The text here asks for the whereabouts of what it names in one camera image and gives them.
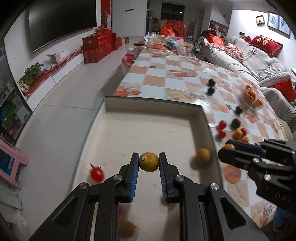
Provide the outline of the pink blanket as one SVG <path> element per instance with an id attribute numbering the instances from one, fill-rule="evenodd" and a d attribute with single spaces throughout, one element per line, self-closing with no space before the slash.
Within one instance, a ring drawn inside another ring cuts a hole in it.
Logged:
<path id="1" fill-rule="evenodd" d="M 224 51 L 231 56 L 232 58 L 236 59 L 238 62 L 244 61 L 244 54 L 243 52 L 234 45 L 225 46 Z"/>

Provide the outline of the potted green plant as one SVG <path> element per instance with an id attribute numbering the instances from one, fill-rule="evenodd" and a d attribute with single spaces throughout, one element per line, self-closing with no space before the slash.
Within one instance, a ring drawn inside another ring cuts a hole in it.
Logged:
<path id="1" fill-rule="evenodd" d="M 34 86 L 40 79 L 42 72 L 42 63 L 37 62 L 25 69 L 24 75 L 19 79 L 18 86 L 22 93 L 26 94 L 28 90 Z"/>

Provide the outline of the glass jar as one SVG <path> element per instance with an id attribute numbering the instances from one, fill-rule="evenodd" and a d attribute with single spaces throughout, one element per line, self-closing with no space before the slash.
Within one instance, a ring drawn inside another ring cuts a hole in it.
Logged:
<path id="1" fill-rule="evenodd" d="M 145 43 L 144 42 L 136 42 L 133 44 L 133 54 L 139 55 L 142 50 L 144 49 Z"/>

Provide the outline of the dark plum far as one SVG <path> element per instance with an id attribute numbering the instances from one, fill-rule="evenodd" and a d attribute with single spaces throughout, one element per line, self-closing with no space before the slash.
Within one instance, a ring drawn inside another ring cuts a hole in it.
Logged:
<path id="1" fill-rule="evenodd" d="M 208 85 L 209 85 L 210 87 L 214 87 L 214 86 L 215 86 L 215 81 L 214 81 L 213 79 L 209 79 L 209 81 L 208 81 Z"/>

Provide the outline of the grey sofa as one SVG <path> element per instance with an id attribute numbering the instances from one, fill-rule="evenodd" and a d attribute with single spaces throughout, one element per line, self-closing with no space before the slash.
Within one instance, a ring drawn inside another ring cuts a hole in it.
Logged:
<path id="1" fill-rule="evenodd" d="M 239 54 L 235 57 L 226 52 L 226 47 L 215 46 L 204 39 L 201 51 L 212 64 L 230 70 L 259 86 L 261 92 L 273 108 L 277 117 L 284 120 L 295 132 L 295 100 L 288 100 L 280 90 L 274 87 L 282 81 L 292 84 L 295 93 L 295 75 L 276 57 L 268 54 L 245 40 L 231 36 L 227 47 L 235 47 Z"/>

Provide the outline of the dark plum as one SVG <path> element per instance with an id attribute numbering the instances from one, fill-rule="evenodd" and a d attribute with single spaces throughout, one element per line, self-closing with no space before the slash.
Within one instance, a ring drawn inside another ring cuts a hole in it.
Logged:
<path id="1" fill-rule="evenodd" d="M 208 81 L 208 85 L 209 85 L 210 87 L 214 87 L 214 86 L 215 86 L 215 81 L 214 81 L 213 79 L 209 79 L 209 81 Z"/>
<path id="2" fill-rule="evenodd" d="M 207 91 L 207 94 L 208 94 L 208 95 L 213 95 L 214 92 L 215 92 L 215 88 L 214 88 L 214 87 L 209 87 L 209 88 L 208 88 L 208 91 Z"/>
<path id="3" fill-rule="evenodd" d="M 241 120 L 238 118 L 235 118 L 232 123 L 231 126 L 233 129 L 238 129 L 241 126 Z"/>
<path id="4" fill-rule="evenodd" d="M 236 110 L 235 110 L 235 113 L 236 113 L 237 115 L 241 115 L 242 112 L 243 112 L 243 108 L 242 108 L 241 106 L 237 106 L 237 107 L 236 107 Z"/>

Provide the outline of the dark plum near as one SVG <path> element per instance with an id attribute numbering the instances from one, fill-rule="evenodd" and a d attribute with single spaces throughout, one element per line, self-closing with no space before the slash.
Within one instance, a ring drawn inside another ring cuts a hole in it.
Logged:
<path id="1" fill-rule="evenodd" d="M 241 126 L 241 120 L 238 118 L 235 118 L 232 123 L 231 126 L 233 129 L 238 129 Z"/>

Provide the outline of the yellow cherry tomato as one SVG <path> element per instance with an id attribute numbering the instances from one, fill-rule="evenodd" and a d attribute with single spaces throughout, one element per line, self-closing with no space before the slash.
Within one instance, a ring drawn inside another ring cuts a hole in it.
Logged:
<path id="1" fill-rule="evenodd" d="M 243 142 L 243 143 L 249 143 L 249 139 L 248 139 L 248 137 L 243 137 L 243 138 L 241 139 L 241 142 Z"/>
<path id="2" fill-rule="evenodd" d="M 243 138 L 243 131 L 234 130 L 233 138 L 236 139 L 236 140 L 241 140 Z"/>
<path id="3" fill-rule="evenodd" d="M 233 144 L 225 144 L 222 148 L 235 149 L 235 146 Z"/>

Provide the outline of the red embroidered cushion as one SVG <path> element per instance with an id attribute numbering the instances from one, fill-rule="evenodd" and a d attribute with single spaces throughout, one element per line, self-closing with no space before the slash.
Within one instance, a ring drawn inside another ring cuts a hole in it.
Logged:
<path id="1" fill-rule="evenodd" d="M 275 57 L 283 48 L 283 44 L 262 35 L 256 36 L 249 43 L 266 52 L 271 57 Z"/>

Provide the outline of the glass bowl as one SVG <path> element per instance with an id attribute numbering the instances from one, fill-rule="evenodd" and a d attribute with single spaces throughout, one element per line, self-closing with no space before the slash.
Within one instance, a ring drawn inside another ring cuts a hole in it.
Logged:
<path id="1" fill-rule="evenodd" d="M 263 107 L 263 100 L 255 86 L 245 84 L 241 88 L 240 98 L 243 103 L 253 110 L 260 110 Z"/>

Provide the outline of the small white box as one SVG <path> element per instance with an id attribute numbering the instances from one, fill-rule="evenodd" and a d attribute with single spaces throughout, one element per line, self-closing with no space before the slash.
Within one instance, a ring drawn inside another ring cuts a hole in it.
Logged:
<path id="1" fill-rule="evenodd" d="M 63 53 L 63 51 L 52 53 L 52 54 L 47 54 L 47 57 L 49 58 L 49 60 L 48 60 L 49 63 L 50 64 L 57 64 L 62 59 L 61 53 Z"/>

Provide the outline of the red cherry tomato with stem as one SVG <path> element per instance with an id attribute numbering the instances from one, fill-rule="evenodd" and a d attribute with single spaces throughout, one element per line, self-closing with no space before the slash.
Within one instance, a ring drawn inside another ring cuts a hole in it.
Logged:
<path id="1" fill-rule="evenodd" d="M 99 166 L 94 166 L 90 164 L 91 170 L 90 170 L 90 176 L 93 179 L 93 181 L 97 183 L 101 183 L 104 180 L 104 170 Z"/>

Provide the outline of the black wall television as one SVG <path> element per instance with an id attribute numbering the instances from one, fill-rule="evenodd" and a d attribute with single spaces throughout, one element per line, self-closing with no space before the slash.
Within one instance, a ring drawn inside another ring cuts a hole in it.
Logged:
<path id="1" fill-rule="evenodd" d="M 28 8 L 30 45 L 35 52 L 69 34 L 96 26 L 96 1 L 34 1 Z"/>

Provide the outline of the tan longan fruit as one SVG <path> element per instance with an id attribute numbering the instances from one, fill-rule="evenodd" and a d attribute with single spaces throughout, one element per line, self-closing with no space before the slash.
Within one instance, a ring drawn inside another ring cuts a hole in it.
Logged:
<path id="1" fill-rule="evenodd" d="M 200 148 L 197 150 L 195 161 L 198 165 L 207 165 L 211 161 L 211 152 L 206 148 Z"/>
<path id="2" fill-rule="evenodd" d="M 137 227 L 132 222 L 122 218 L 119 220 L 118 225 L 119 225 L 119 236 L 121 238 L 129 238 L 133 236 L 135 230 L 137 229 Z"/>
<path id="3" fill-rule="evenodd" d="M 139 158 L 139 167 L 145 172 L 154 172 L 159 168 L 159 158 L 151 152 L 143 153 Z"/>

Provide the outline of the white shallow tray box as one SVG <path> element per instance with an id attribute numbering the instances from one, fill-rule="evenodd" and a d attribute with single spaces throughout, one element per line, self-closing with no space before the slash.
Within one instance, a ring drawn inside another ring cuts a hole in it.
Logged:
<path id="1" fill-rule="evenodd" d="M 195 161 L 197 150 L 211 152 L 207 165 Z M 143 97 L 107 97 L 85 142 L 73 187 L 90 177 L 90 164 L 104 170 L 106 178 L 128 164 L 133 153 L 166 154 L 179 173 L 196 183 L 221 183 L 216 149 L 201 106 Z M 179 206 L 166 204 L 158 171 L 139 171 L 133 202 L 124 205 L 122 217 L 137 229 L 131 240 L 178 240 Z"/>

